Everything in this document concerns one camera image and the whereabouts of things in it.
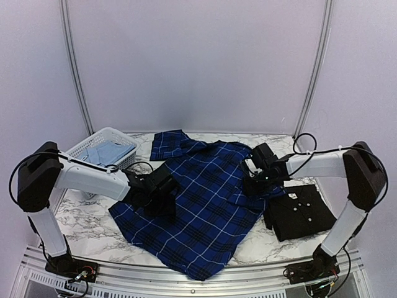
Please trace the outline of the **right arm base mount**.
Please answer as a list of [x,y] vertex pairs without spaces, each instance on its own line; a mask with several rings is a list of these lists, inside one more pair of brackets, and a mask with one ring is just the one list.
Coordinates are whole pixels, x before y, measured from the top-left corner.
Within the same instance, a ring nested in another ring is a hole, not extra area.
[[287,265],[283,275],[290,281],[290,284],[298,284],[331,276],[336,277],[340,271],[338,262],[323,266],[315,261],[304,261]]

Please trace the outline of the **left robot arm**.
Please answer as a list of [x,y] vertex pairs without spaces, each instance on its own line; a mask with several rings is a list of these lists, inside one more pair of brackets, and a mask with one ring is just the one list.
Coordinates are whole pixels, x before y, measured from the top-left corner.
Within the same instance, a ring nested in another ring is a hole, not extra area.
[[11,200],[27,214],[40,237],[47,266],[65,276],[74,276],[79,265],[50,209],[55,188],[109,197],[141,209],[149,217],[176,214],[177,181],[166,167],[137,174],[115,165],[94,165],[59,151],[55,142],[44,143],[16,165],[9,178],[9,191],[14,179],[17,192],[10,193]]

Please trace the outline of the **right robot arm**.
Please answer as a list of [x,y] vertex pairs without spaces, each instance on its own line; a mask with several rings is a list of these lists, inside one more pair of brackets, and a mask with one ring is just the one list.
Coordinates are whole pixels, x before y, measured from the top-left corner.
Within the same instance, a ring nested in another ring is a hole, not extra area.
[[305,153],[294,151],[278,157],[266,143],[249,155],[258,173],[252,174],[241,163],[243,189],[247,196],[260,196],[282,188],[285,181],[301,178],[344,178],[347,201],[326,238],[313,252],[307,272],[320,278],[331,269],[336,255],[361,231],[369,213],[388,192],[388,174],[381,159],[364,141],[349,147],[328,150],[314,148]]

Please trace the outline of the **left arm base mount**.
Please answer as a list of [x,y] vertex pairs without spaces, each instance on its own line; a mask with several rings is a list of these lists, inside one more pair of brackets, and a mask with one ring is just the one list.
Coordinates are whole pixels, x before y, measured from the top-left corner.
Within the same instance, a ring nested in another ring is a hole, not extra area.
[[59,262],[56,266],[47,263],[45,266],[45,271],[59,276],[64,276],[69,279],[73,279],[83,271],[86,271],[87,273],[83,277],[88,282],[96,281],[98,270],[98,263],[80,259],[75,259],[71,263],[65,261]]

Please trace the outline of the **blue plaid long sleeve shirt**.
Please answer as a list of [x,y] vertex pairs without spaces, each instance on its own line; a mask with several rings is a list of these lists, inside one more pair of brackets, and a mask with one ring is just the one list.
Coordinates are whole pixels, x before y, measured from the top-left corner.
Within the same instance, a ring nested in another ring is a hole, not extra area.
[[160,161],[178,183],[176,213],[152,217],[124,202],[109,213],[124,238],[167,267],[204,281],[221,271],[281,187],[243,191],[242,161],[251,153],[239,142],[207,143],[181,130],[154,136],[151,161]]

